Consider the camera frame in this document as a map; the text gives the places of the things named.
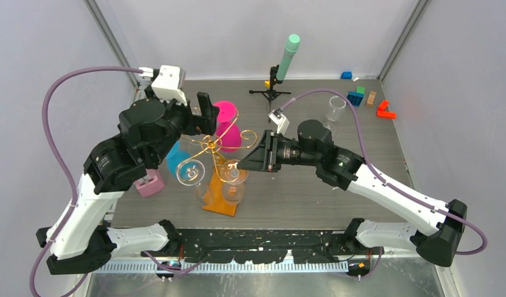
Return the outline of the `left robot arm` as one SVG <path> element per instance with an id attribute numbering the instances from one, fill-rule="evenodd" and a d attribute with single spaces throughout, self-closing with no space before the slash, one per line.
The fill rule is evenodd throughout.
<path id="1" fill-rule="evenodd" d="M 101 225 L 107 210 L 149 170 L 156 170 L 182 135 L 213 135 L 219 107 L 207 93 L 197 94 L 200 114 L 189 104 L 157 97 L 133 103 L 119 115 L 119 133 L 97 144 L 87 157 L 79 184 L 61 217 L 36 236 L 52 275 L 85 274 L 112 257 L 147 252 L 175 255 L 181 238 L 174 225 L 162 220 L 151 226 L 116 229 Z"/>

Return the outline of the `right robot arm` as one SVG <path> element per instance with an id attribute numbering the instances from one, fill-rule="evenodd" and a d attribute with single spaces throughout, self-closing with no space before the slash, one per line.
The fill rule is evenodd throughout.
<path id="1" fill-rule="evenodd" d="M 465 230 L 461 222 L 467 213 L 464 203 L 439 201 L 397 182 L 371 167 L 364 157 L 335 145 L 331 131 L 314 119 L 299 124 L 295 139 L 266 130 L 258 146 L 237 167 L 276 173 L 283 165 L 312 166 L 324 183 L 364 196 L 405 220 L 352 219 L 340 239 L 346 252 L 398 248 L 415 251 L 438 266 L 452 265 Z"/>

